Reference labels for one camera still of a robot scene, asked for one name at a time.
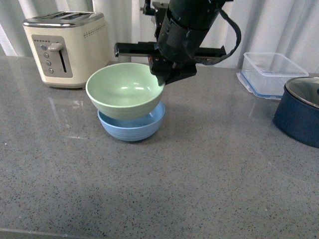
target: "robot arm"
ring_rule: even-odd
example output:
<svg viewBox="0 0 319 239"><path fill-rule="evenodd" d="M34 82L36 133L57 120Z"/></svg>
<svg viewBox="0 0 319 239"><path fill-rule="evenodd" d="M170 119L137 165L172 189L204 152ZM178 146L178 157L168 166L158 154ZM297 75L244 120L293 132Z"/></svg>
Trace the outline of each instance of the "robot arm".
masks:
<svg viewBox="0 0 319 239"><path fill-rule="evenodd" d="M169 4L145 0L143 14L153 15L156 20L156 42L137 44L116 43L115 56L147 56L150 71L159 84L194 76L196 63L214 65L228 58L241 41L236 23L221 9L232 0L170 0ZM236 46L226 54L225 48L199 47L218 14L229 22L237 36Z"/></svg>

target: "green bowl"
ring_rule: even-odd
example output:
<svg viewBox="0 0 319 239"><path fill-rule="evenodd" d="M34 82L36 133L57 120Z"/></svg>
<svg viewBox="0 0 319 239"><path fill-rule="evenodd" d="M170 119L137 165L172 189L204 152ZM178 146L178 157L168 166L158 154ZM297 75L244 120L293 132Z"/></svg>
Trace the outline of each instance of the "green bowl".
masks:
<svg viewBox="0 0 319 239"><path fill-rule="evenodd" d="M159 86L148 65L119 63L95 72L86 83L86 93L95 107L117 120L147 115L160 102Z"/></svg>

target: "white curtain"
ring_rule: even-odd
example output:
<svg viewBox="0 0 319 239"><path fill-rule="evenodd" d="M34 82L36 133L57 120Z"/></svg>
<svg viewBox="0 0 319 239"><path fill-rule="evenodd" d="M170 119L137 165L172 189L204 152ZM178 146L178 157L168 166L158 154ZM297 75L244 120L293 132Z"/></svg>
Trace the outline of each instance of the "white curtain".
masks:
<svg viewBox="0 0 319 239"><path fill-rule="evenodd" d="M55 11L99 11L105 16L109 51L116 42L155 41L151 17L142 15L144 0L0 0L0 55L32 56L22 21ZM309 73L319 73L318 0L234 0L223 9L240 27L242 42L219 67L241 68L243 53L278 52ZM218 16L203 47L225 46L229 52L236 35ZM113 57L114 61L130 61ZM146 62L145 58L132 61Z"/></svg>

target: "pot lid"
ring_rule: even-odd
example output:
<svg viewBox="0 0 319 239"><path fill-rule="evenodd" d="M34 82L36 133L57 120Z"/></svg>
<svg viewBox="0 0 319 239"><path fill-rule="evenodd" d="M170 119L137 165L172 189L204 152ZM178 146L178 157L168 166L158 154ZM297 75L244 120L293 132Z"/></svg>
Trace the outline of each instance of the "pot lid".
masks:
<svg viewBox="0 0 319 239"><path fill-rule="evenodd" d="M319 109L319 77L292 78L285 86L298 100Z"/></svg>

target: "plastic food container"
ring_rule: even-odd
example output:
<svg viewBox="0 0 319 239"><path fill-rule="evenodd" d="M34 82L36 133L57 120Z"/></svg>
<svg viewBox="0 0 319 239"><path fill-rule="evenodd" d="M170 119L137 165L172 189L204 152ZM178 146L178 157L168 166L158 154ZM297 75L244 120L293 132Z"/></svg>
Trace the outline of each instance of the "plastic food container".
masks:
<svg viewBox="0 0 319 239"><path fill-rule="evenodd" d="M257 97L280 100L287 80L309 74L280 53L246 52L239 81Z"/></svg>

